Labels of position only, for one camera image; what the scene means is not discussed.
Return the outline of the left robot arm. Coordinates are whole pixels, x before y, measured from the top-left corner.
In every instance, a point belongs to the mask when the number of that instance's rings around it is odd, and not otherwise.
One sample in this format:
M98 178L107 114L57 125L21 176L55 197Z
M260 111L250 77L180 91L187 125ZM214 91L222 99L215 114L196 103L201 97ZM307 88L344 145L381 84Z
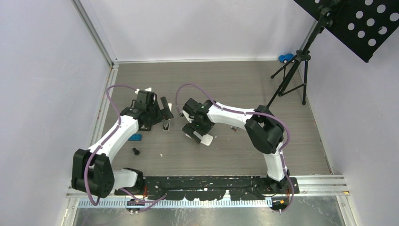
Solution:
M106 134L88 149L78 149L72 160L71 186L90 197L107 197L112 191L127 189L133 195L144 190L143 173L132 168L113 170L112 161L118 151L142 127L151 127L172 119L166 97L140 90L132 106L119 114Z

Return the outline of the white rectangular box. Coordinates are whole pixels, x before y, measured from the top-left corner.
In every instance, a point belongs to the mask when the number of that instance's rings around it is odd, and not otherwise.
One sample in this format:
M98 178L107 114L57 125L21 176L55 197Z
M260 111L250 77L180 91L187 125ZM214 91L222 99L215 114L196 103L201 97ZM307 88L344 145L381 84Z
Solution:
M171 122L171 110L172 110L172 103L168 103L168 111L166 110L166 107L164 107L163 115L165 120L163 121L163 131L169 131L170 128L170 122Z

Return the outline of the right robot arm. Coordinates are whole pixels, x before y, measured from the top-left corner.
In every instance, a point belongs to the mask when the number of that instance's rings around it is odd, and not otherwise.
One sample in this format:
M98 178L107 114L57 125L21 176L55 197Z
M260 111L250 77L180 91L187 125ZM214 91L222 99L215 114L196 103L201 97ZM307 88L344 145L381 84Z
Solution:
M259 105L256 109L242 109L211 100L200 103L190 98L179 114L188 121L183 132L197 144L209 146L212 143L214 138L209 132L217 123L246 131L254 148L264 156L268 188L274 193L287 188L288 170L280 157L284 127L268 107Z

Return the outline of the white remote control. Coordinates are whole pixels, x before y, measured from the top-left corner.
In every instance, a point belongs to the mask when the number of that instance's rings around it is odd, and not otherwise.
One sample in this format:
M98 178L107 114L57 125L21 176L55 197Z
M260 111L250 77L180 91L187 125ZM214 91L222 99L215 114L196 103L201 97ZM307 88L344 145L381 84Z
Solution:
M194 132L193 134L185 134L185 135L187 137L189 137L190 139L192 139L193 141L195 141L197 144L203 144L205 146L210 146L214 139L214 137L209 134L205 134L205 135L201 136L197 132Z

